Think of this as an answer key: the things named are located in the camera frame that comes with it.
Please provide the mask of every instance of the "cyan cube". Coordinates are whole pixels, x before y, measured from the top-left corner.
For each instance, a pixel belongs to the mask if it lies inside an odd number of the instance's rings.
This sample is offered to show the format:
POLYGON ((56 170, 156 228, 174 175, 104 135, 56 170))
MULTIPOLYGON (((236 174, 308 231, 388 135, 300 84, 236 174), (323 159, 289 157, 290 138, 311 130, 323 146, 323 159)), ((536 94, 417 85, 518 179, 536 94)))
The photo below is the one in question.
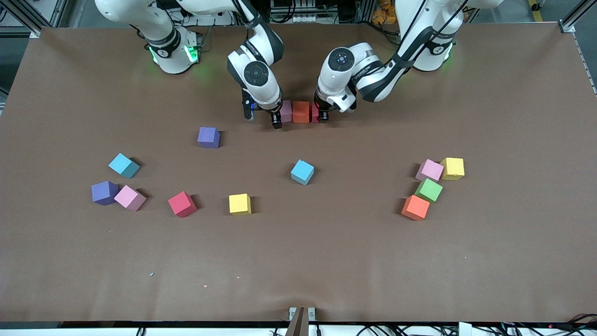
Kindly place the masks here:
POLYGON ((218 148, 220 146, 220 132, 215 127, 201 127, 197 142, 203 148, 218 148))
POLYGON ((108 167, 112 168, 116 173, 126 177, 127 179, 132 178, 133 175, 139 170, 139 165, 131 161, 128 157, 122 153, 118 153, 114 160, 108 164, 108 167))
POLYGON ((315 168, 313 166, 303 160, 299 160, 290 172, 290 177, 302 185, 307 185, 311 177, 313 177, 314 172, 315 168))
POLYGON ((118 186, 110 181, 91 186, 91 200, 100 205, 115 203, 114 196, 118 193, 118 186))

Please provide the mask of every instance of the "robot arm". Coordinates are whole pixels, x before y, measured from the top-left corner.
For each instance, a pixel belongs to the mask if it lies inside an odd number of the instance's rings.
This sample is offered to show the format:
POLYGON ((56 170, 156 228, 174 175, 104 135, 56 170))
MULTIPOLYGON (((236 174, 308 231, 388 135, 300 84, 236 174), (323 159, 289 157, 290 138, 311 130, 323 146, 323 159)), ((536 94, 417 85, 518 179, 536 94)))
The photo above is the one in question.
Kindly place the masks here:
MULTIPOLYGON (((184 27, 175 27, 168 14, 151 7, 152 0, 95 0, 98 10, 108 20, 128 23, 137 28, 149 44, 154 61, 169 74, 184 72, 198 61, 193 53, 197 35, 184 27)), ((282 91, 269 66, 282 58, 284 45, 249 0, 178 0, 188 12, 215 14, 238 12, 253 36, 228 55, 228 71, 243 91, 272 116, 276 128, 282 126, 279 110, 282 91)))
MULTIPOLYGON (((463 22, 461 9, 469 0, 396 0, 400 31, 405 32, 392 57, 382 63, 368 43, 332 50, 318 78, 315 103, 320 121, 334 109, 352 112, 356 91, 363 100, 379 102, 413 66, 422 71, 438 69, 463 22)), ((497 6, 502 0, 470 0, 480 6, 497 6)))

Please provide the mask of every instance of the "gray floor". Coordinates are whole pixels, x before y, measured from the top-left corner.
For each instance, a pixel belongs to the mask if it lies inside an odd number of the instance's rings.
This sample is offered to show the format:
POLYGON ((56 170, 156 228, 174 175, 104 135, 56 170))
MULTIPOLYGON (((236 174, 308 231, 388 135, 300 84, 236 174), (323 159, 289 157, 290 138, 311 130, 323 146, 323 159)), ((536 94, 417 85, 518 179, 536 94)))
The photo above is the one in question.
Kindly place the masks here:
MULTIPOLYGON (((577 0, 546 0, 541 9, 544 21, 563 18, 577 0)), ((475 23, 533 22, 528 0, 504 0, 493 10, 482 10, 475 23)), ((95 6, 94 0, 79 0, 70 14, 70 26, 82 28, 122 28, 125 24, 105 19, 95 6)), ((575 25, 578 44, 589 70, 597 74, 597 5, 594 5, 575 25)), ((27 39, 0 38, 0 87, 10 90, 17 73, 27 39)))

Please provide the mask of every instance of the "table surface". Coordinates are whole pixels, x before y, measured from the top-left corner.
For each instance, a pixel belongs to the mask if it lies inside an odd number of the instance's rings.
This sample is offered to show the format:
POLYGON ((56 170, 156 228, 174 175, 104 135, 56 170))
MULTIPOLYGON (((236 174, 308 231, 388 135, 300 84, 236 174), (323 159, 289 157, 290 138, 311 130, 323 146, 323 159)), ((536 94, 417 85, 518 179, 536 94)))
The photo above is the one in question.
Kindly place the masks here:
MULTIPOLYGON (((393 48, 367 26, 276 26, 272 69, 310 100, 336 46, 393 48)), ((3 320, 563 321, 597 310, 597 100, 556 24, 464 25, 438 71, 329 124, 247 122, 214 28, 201 64, 161 72, 132 29, 44 29, 1 119, 3 320), (201 126, 221 148, 196 144, 201 126), (130 180, 107 164, 141 164, 130 180), (427 158, 463 157, 427 220, 398 214, 427 158), (304 187, 290 179, 315 166, 304 187), (110 180, 149 197, 91 202, 110 180), (180 219, 167 200, 200 209, 180 219), (254 214, 227 213, 248 193, 254 214)))

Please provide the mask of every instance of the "red cube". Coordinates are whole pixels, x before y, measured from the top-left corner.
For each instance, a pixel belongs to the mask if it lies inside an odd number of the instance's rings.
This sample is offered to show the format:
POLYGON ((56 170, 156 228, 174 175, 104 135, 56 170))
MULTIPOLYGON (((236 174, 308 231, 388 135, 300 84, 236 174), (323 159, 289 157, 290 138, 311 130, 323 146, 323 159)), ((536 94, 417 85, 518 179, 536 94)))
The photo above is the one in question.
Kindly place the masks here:
POLYGON ((181 218, 187 217, 197 210, 197 206, 191 197, 184 191, 169 199, 168 203, 174 214, 181 218))

